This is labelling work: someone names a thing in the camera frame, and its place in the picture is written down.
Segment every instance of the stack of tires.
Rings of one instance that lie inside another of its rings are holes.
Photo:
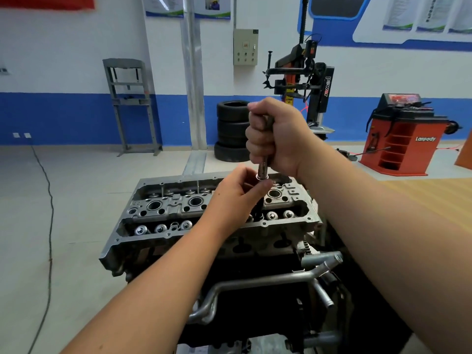
[[[249,126],[247,103],[246,101],[227,101],[216,105],[218,116],[216,159],[230,162],[249,160],[245,135],[246,128]]]

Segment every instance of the hand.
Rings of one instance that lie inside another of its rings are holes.
[[[270,97],[247,106],[251,113],[250,126],[246,129],[246,147],[251,152],[251,161],[260,164],[263,156],[274,154],[270,163],[272,169],[299,178],[305,153],[316,142],[316,136],[310,131],[302,113],[293,106]],[[263,115],[274,117],[272,132],[264,131]]]
[[[239,165],[218,185],[199,223],[216,226],[225,240],[246,222],[252,208],[272,185],[272,180],[259,182],[253,169]]]

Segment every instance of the electrical box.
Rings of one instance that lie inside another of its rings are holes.
[[[257,65],[259,50],[258,29],[234,29],[233,33],[233,64]]]

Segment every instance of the forearm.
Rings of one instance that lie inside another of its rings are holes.
[[[197,223],[115,296],[62,353],[172,353],[222,238],[210,224]]]
[[[455,353],[464,352],[471,320],[463,313],[470,312],[472,290],[462,284],[472,280],[471,236],[388,189],[318,139],[299,177],[410,327],[438,352],[451,352],[454,345]]]

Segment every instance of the left hand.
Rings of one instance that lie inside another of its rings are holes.
[[[249,217],[257,201],[265,196],[274,182],[259,181],[256,171],[239,165],[224,178],[211,197],[199,222],[215,228],[225,240]]]

